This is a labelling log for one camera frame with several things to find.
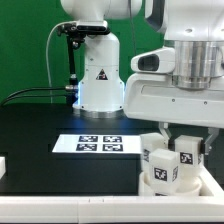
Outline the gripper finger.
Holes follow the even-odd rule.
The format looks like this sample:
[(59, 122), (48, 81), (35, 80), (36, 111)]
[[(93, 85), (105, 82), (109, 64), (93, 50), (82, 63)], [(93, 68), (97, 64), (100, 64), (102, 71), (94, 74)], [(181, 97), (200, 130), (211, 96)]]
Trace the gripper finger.
[(201, 153), (204, 155), (208, 155), (212, 150), (212, 143), (219, 136), (219, 128), (209, 128), (208, 136), (205, 140), (201, 141)]
[(165, 140), (165, 145), (168, 149), (173, 150), (174, 149), (174, 137), (172, 136), (170, 130), (169, 130), (169, 124), (166, 122), (160, 122), (158, 124), (158, 128), (162, 136)]

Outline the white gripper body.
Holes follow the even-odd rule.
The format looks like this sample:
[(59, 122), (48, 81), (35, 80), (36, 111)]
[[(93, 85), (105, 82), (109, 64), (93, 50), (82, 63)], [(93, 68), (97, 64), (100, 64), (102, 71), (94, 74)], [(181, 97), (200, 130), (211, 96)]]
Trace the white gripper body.
[(124, 112), (128, 118), (224, 128), (224, 77), (208, 89), (185, 90), (168, 75), (135, 73), (126, 83)]

